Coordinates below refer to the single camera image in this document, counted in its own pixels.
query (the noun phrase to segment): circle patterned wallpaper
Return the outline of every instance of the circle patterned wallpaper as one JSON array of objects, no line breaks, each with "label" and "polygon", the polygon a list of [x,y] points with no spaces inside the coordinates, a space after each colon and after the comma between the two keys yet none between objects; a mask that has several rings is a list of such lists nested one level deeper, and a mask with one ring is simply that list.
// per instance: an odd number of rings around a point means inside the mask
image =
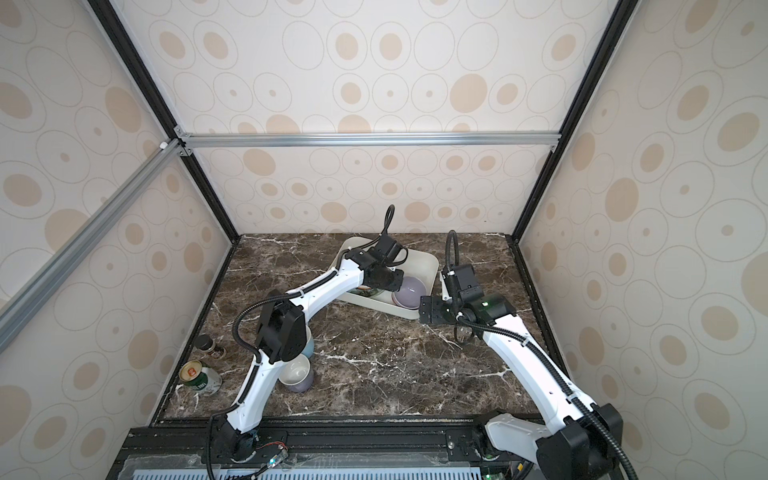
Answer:
[{"label": "circle patterned wallpaper", "polygon": [[242,233],[503,232],[520,217],[546,145],[199,148]]},{"label": "circle patterned wallpaper", "polygon": [[768,466],[751,380],[768,320],[766,19],[759,0],[645,2],[522,242],[571,374],[622,413],[641,478]]},{"label": "circle patterned wallpaper", "polygon": [[229,247],[182,171],[153,180],[0,356],[0,478],[104,478],[147,423]]},{"label": "circle patterned wallpaper", "polygon": [[71,0],[0,7],[0,306],[164,137]]},{"label": "circle patterned wallpaper", "polygon": [[557,130],[614,1],[121,3],[185,130]]}]

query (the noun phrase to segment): horizontal metal beam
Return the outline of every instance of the horizontal metal beam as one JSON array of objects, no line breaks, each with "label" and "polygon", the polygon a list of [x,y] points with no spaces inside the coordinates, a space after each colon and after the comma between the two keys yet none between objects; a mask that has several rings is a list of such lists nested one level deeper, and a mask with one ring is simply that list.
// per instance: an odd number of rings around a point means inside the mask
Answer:
[{"label": "horizontal metal beam", "polygon": [[395,147],[429,145],[556,145],[557,131],[484,131],[375,134],[188,134],[180,139],[205,147]]},{"label": "horizontal metal beam", "polygon": [[0,313],[0,353],[35,317],[35,314],[56,293],[69,274],[104,238],[104,235],[122,218],[149,183],[181,152],[179,140],[167,142],[163,150],[144,162],[131,175],[83,227],[64,245],[21,290],[8,302]]}]

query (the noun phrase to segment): can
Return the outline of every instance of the can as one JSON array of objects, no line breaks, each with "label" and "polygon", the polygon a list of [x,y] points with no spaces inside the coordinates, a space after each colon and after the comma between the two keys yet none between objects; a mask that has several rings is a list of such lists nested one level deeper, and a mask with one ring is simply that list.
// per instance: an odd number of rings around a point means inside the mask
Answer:
[{"label": "can", "polygon": [[213,395],[221,387],[221,375],[198,360],[184,363],[179,371],[179,380],[203,396]]}]

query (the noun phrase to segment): brown marble surface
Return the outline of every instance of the brown marble surface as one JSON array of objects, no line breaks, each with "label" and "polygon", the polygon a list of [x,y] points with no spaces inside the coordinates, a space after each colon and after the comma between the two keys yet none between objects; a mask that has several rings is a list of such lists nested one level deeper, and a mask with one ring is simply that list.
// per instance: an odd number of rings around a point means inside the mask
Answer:
[{"label": "brown marble surface", "polygon": [[[302,285],[329,267],[349,234],[259,234],[245,236],[232,259],[202,333],[227,349],[223,359],[206,359],[223,384],[203,397],[176,386],[161,419],[202,417],[231,405],[250,365],[250,354],[231,338],[234,317],[271,290]],[[396,234],[408,248],[435,255],[442,267],[445,234]],[[502,293],[544,345],[515,262],[500,234],[459,234],[462,262],[472,262],[486,293]],[[440,291],[435,280],[433,293]],[[492,409],[536,412],[515,376],[478,339],[459,347],[448,326],[334,301],[310,321],[315,354],[313,387],[293,393],[279,382],[264,409],[279,415],[472,415]],[[253,341],[243,322],[240,334]],[[193,350],[192,359],[202,359]]]}]

